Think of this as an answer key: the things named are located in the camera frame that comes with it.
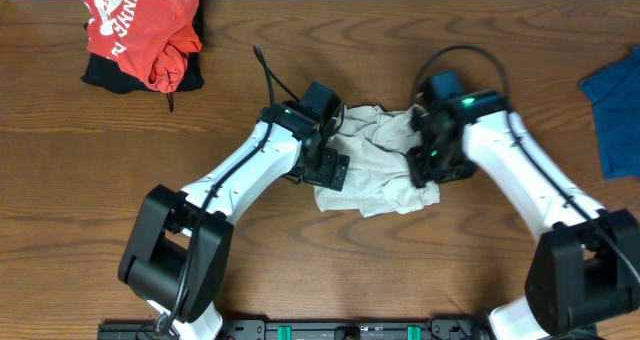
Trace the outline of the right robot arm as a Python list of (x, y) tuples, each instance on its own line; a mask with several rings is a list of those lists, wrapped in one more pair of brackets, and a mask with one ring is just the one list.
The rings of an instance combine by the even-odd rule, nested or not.
[(445, 183), (483, 170), (530, 232), (536, 249), (521, 298), (492, 310), (493, 339), (550, 339), (639, 308), (639, 223), (607, 210), (549, 158), (505, 95), (420, 90), (407, 154), (413, 183)]

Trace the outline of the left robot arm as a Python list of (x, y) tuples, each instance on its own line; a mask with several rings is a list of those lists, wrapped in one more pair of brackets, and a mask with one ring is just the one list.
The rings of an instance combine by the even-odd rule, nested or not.
[(234, 228), (277, 179), (340, 190), (349, 158), (328, 147), (344, 121), (338, 100), (304, 100), (264, 108), (247, 140), (214, 170), (173, 191), (144, 198), (118, 278), (157, 310), (135, 339), (215, 339), (223, 320), (214, 302)]

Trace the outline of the beige t-shirt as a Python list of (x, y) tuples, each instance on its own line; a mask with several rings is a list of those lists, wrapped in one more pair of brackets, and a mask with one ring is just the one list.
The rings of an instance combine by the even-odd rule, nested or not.
[(348, 108), (344, 124), (329, 146), (350, 157), (343, 189), (316, 186), (321, 211), (357, 210), (364, 218), (396, 212), (407, 214), (440, 202), (439, 186), (429, 181), (422, 188), (410, 179), (405, 154), (421, 142), (410, 127), (412, 106), (386, 111), (380, 106)]

